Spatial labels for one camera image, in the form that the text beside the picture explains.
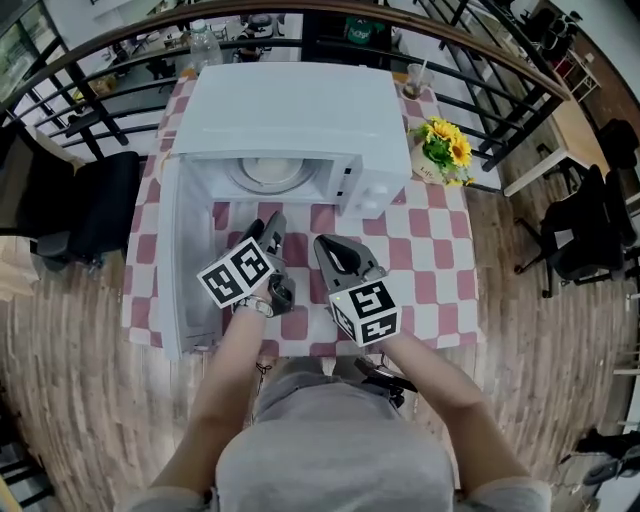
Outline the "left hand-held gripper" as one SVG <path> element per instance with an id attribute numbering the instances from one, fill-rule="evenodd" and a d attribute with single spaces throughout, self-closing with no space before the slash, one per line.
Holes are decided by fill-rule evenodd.
<path id="1" fill-rule="evenodd" d="M 282 266 L 276 267 L 281 261 L 264 252 L 282 250 L 286 224 L 281 211 L 274 212 L 266 225 L 262 219 L 255 219 L 245 230 L 242 242 L 197 274 L 218 308 L 238 305 L 267 283 L 271 317 L 294 309 L 295 283 Z"/>

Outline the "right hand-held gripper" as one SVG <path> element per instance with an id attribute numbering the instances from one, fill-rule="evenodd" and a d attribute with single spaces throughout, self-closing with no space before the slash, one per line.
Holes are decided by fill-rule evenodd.
<path id="1" fill-rule="evenodd" d="M 373 263 L 366 245 L 319 235 L 313 249 L 328 289 L 330 314 L 344 334 L 366 347 L 399 332 L 401 308 L 388 288 L 387 271 Z"/>

